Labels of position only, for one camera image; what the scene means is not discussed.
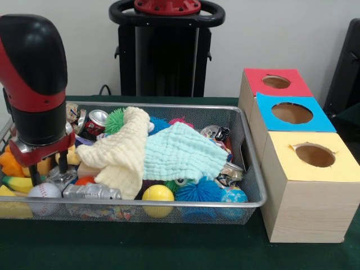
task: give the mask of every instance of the light green cloth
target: light green cloth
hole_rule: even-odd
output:
[[[171,181],[206,176],[214,179],[228,153],[183,123],[149,136],[145,147],[144,179]]]

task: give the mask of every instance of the metal basket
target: metal basket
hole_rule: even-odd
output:
[[[101,109],[107,113],[119,107],[137,106],[149,115],[165,119],[185,116],[195,129],[201,130],[208,125],[219,125],[231,130],[233,163],[245,171],[241,189],[247,194],[249,202],[185,202],[185,201],[141,201],[141,200],[97,200],[97,199],[51,199],[30,197],[0,196],[0,212],[10,207],[19,213],[2,218],[43,219],[56,221],[128,221],[128,222],[165,222],[165,223],[218,223],[245,224],[255,209],[266,201],[266,191],[259,164],[256,159],[245,114],[237,107],[197,106],[197,105],[158,105],[135,103],[77,102],[88,111]],[[3,146],[10,137],[12,121],[0,132]],[[52,214],[32,217],[24,214],[24,207],[50,208]],[[170,211],[165,218],[153,218],[146,214],[144,207],[162,213]]]

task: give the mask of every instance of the red box lid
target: red box lid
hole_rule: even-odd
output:
[[[296,69],[245,69],[245,74],[254,96],[313,96]]]

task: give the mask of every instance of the cardboard lid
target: cardboard lid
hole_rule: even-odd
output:
[[[296,69],[245,69],[253,95],[312,97],[312,93]]]
[[[288,180],[360,182],[360,166],[337,133],[269,132],[269,136]]]
[[[313,97],[275,97],[258,93],[256,101],[269,131],[336,132]]]

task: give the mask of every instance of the wooden box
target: wooden box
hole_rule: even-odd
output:
[[[250,120],[257,93],[270,96],[312,97],[296,69],[244,69],[238,107]]]
[[[276,97],[258,93],[249,125],[260,164],[268,131],[336,132],[313,97]]]
[[[342,242],[360,202],[360,166],[336,133],[269,132],[262,215],[270,242]]]

